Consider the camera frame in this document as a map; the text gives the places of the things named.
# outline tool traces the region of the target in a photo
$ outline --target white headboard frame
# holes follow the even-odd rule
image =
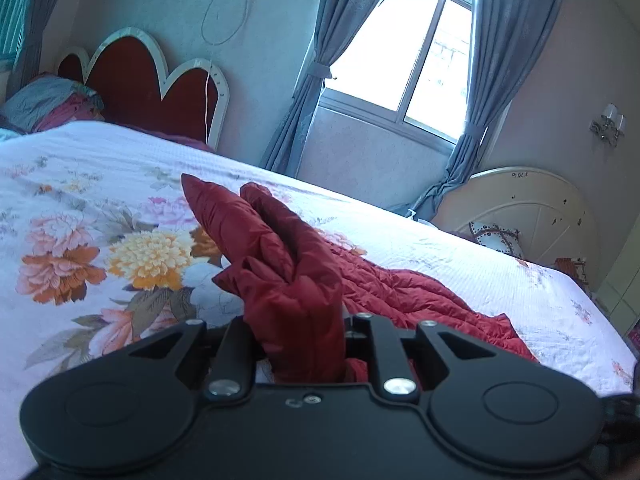
[[[60,66],[60,63],[63,62],[66,56],[68,56],[69,54],[75,54],[80,60],[80,65],[82,67],[82,78],[84,79],[84,83],[86,83],[89,78],[89,74],[91,73],[91,70],[95,65],[95,62],[98,60],[98,57],[104,51],[104,49],[114,41],[119,40],[120,38],[125,38],[127,36],[131,36],[140,40],[151,54],[151,57],[153,58],[156,65],[156,72],[158,73],[158,85],[160,88],[161,99],[164,98],[169,88],[171,88],[171,85],[174,84],[174,82],[182,74],[187,72],[187,70],[190,70],[192,68],[201,68],[209,72],[211,79],[213,79],[213,82],[216,85],[216,90],[218,92],[218,101],[216,103],[216,108],[211,119],[209,135],[207,136],[207,144],[215,150],[218,147],[218,141],[220,140],[220,131],[222,130],[222,123],[225,120],[226,108],[229,104],[229,85],[226,82],[226,78],[222,73],[222,70],[214,65],[209,59],[203,59],[201,57],[190,59],[178,65],[169,74],[166,59],[164,58],[164,54],[162,53],[158,42],[148,32],[145,32],[141,28],[124,27],[120,30],[116,30],[116,32],[114,32],[113,34],[110,34],[96,49],[94,55],[91,56],[91,58],[89,58],[86,50],[80,46],[67,47],[62,51],[60,57],[58,58],[55,72],[58,72],[58,67]]]
[[[551,266],[556,258],[583,258],[588,276],[598,275],[598,232],[578,189],[537,168],[483,171],[447,194],[433,223],[459,232],[473,221],[494,222],[520,232],[527,260]]]

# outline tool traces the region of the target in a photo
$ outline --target cream headboard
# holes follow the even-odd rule
[[[494,222],[520,232],[527,260],[550,266],[556,258],[584,258],[598,275],[598,232],[573,184],[536,168],[499,168],[475,174],[447,194],[433,223],[461,231],[471,221]]]

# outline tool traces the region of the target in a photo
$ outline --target wall sconce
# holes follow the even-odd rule
[[[597,135],[602,142],[608,142],[614,148],[618,145],[620,136],[625,135],[626,117],[618,113],[618,107],[609,103],[599,120],[591,121],[589,129]]]

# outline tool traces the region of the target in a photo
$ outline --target arched headboard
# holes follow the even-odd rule
[[[91,58],[84,48],[67,48],[56,71],[97,91],[109,122],[218,145],[229,88],[210,60],[191,59],[168,74],[158,42],[144,30],[126,27],[104,40]]]
[[[519,231],[527,260],[551,266],[556,258],[583,258],[598,275],[598,230],[578,189],[536,168],[499,168],[471,177],[444,197],[433,223],[460,232],[469,222],[494,222]]]

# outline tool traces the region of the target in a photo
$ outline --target bedsheet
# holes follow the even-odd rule
[[[210,280],[222,255],[182,195],[182,173],[234,192],[267,186],[348,250],[433,276],[478,312],[506,313],[542,364],[601,395],[631,388],[632,353],[560,272],[222,156],[81,121],[0,144],[0,478],[34,465],[18,409],[38,382],[180,320],[220,325],[241,313]]]

